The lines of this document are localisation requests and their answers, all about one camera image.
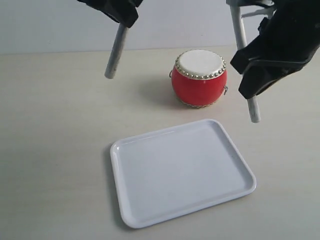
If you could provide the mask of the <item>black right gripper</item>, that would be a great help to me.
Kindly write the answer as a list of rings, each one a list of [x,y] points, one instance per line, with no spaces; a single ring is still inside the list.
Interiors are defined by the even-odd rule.
[[[241,51],[248,61],[230,61],[242,74],[238,91],[245,99],[300,71],[320,47],[320,2],[275,0],[276,11],[259,36]]]

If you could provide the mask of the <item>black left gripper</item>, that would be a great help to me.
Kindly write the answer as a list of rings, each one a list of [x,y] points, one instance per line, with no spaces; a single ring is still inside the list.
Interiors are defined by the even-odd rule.
[[[101,11],[115,22],[131,28],[139,17],[137,8],[143,0],[79,0],[79,2]]]

